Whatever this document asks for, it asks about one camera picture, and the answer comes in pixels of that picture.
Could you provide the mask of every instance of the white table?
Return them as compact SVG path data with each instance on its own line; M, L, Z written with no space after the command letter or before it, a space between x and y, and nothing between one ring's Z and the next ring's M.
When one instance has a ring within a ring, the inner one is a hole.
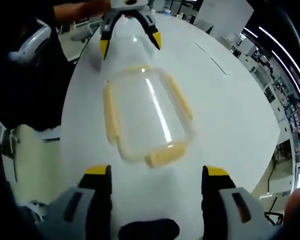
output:
M77 184L90 166L112 166L114 236L129 222L170 218L180 227L179 239L194 240L204 229L202 166L226 169L238 186L251 192L270 162L279 127L263 91L226 48L185 21L161 14L155 18L162 49L148 45L148 64L175 76L192 109L196 133L186 154L170 165L150 169L144 163L125 163L118 148L108 143L104 69L116 71L119 66L118 59L116 64L110 62L109 55L101 60L99 31L82 53L68 87L61 122L61 154L72 184ZM138 43L149 41L135 21L120 19L115 35L134 36ZM120 41L113 37L109 52L115 44ZM122 51L130 60L139 54L124 47Z

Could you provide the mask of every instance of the person's arm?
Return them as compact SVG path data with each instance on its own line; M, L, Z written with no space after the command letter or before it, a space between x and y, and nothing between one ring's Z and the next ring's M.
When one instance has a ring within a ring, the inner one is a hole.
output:
M54 6L54 14L56 21L62 24L97 16L107 12L110 8L110 0L92 0Z

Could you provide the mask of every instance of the desk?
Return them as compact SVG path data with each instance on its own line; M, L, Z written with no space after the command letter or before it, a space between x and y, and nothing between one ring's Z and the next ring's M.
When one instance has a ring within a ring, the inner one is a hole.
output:
M238 186L251 192L270 162L279 127L263 91L227 49L185 21L163 14L154 17L161 32L162 49L147 45L148 64L175 76L192 109L195 137L188 151L170 165L150 169L144 163L125 163L118 148L108 143L103 89L107 84L104 69L109 68L106 63L111 63L107 61L109 55L105 61L101 59L97 31L78 60L67 90L61 155L72 184L88 167L112 166L114 233L129 222L171 218L180 227L179 239L199 239L204 229L202 166L226 169ZM133 36L136 43L149 41L135 21L121 18L115 31L130 29L127 38ZM113 38L109 51L115 42ZM122 51L125 59L139 54L133 49Z

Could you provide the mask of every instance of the clear plastic lid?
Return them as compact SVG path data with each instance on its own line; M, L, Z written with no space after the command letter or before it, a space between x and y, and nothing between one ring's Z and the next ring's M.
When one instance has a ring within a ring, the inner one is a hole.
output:
M121 158L150 167L180 158L192 139L192 112L173 77L136 66L109 78L103 91L108 140Z

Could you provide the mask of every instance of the person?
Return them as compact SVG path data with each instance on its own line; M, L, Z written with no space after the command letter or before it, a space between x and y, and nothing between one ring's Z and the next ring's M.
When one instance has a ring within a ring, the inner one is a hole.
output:
M8 39L5 39L4 48L10 46L10 51L22 42L20 36L30 20L39 19L52 30L40 52L38 64L19 64L4 59L0 71L0 96L3 99L0 121L6 128L26 124L43 131L61 124L63 104L75 66L63 53L56 26L101 15L110 8L110 0L58 5L49 0L17 1L14 7L5 8L12 19L10 32L3 33Z

